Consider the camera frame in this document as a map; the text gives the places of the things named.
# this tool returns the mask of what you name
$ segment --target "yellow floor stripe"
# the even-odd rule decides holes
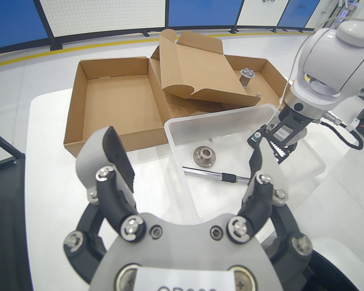
[[[307,34],[307,33],[300,33],[300,32],[298,32],[298,33],[296,33],[296,32],[238,33],[236,36],[239,36],[239,35],[278,35],[278,34],[280,34],[280,35],[284,35],[284,34],[299,35],[299,34]],[[211,37],[220,37],[220,36],[235,36],[235,35],[211,34],[209,36],[211,36]],[[37,53],[37,54],[26,55],[24,57],[18,57],[18,58],[7,60],[7,61],[2,61],[2,62],[0,62],[0,66],[6,65],[6,64],[11,64],[11,63],[16,63],[16,62],[21,62],[21,61],[26,61],[26,60],[31,60],[31,59],[36,59],[38,57],[45,57],[45,56],[53,55],[53,54],[60,54],[60,53],[66,53],[66,52],[72,52],[72,51],[78,51],[78,50],[86,50],[86,49],[93,49],[93,48],[100,48],[100,47],[110,47],[110,46],[114,46],[114,45],[144,43],[144,42],[156,42],[158,40],[159,40],[158,38],[142,39],[142,40],[128,40],[128,41],[108,42],[108,43],[84,45],[84,46],[80,46],[80,47],[65,48],[65,49],[62,49],[62,50],[41,52],[41,53]]]

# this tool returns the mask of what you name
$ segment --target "robotic arm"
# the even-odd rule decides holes
[[[285,97],[285,107],[259,132],[280,152],[280,163],[293,150],[291,146],[306,135],[309,123],[324,117],[340,125],[341,121],[328,111],[354,95],[364,95],[362,21],[343,22],[337,30],[320,29],[310,38],[301,53],[297,77]]]

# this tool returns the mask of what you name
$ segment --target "cable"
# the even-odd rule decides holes
[[[320,25],[317,25],[317,27],[310,33],[310,35],[300,45],[300,47],[299,47],[299,49],[297,51],[297,54],[295,55],[294,62],[293,62],[293,66],[291,67],[290,75],[289,75],[289,77],[287,79],[287,82],[286,82],[285,88],[283,90],[282,96],[281,96],[281,98],[279,100],[279,105],[276,108],[276,110],[273,113],[273,115],[271,116],[271,118],[269,118],[269,120],[266,123],[266,125],[269,125],[269,123],[271,122],[271,120],[273,119],[273,117],[276,115],[276,113],[279,111],[279,109],[280,109],[280,107],[281,107],[281,105],[283,103],[283,100],[284,100],[285,94],[286,94],[286,90],[287,90],[287,86],[290,83],[291,76],[293,75],[293,70],[294,70],[294,67],[295,67],[295,63],[297,62],[298,54],[299,54],[300,50],[302,49],[303,45],[306,43],[307,39],[309,39],[317,30],[319,30],[320,28],[322,28],[325,25],[325,23],[327,23],[330,20],[335,20],[337,18],[340,18],[343,21],[349,21],[349,20],[354,21],[354,20],[356,20],[356,21],[363,21],[364,22],[364,18],[343,18],[343,17],[340,17],[340,16],[335,16],[335,17],[332,17],[332,18],[328,18],[327,20],[323,21]]]
[[[359,145],[354,145],[354,144],[349,143],[332,125],[330,125],[326,122],[323,122],[323,121],[321,121],[321,125],[328,127],[330,130],[332,130],[334,133],[336,133],[336,135],[340,138],[340,140],[343,141],[348,147],[351,147],[356,150],[361,150],[364,147],[364,142],[362,141],[362,138],[358,135],[358,133],[356,131],[352,130],[350,133],[358,141]],[[345,125],[344,123],[341,123],[340,126],[343,128],[347,127],[347,125]]]

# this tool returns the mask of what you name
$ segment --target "cardboard box lid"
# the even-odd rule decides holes
[[[246,94],[225,58],[222,41],[210,36],[163,30],[159,36],[162,89],[184,99],[251,106],[256,97]]]

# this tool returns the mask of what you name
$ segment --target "joyson logo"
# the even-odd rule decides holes
[[[275,0],[262,0],[264,4],[274,4]]]

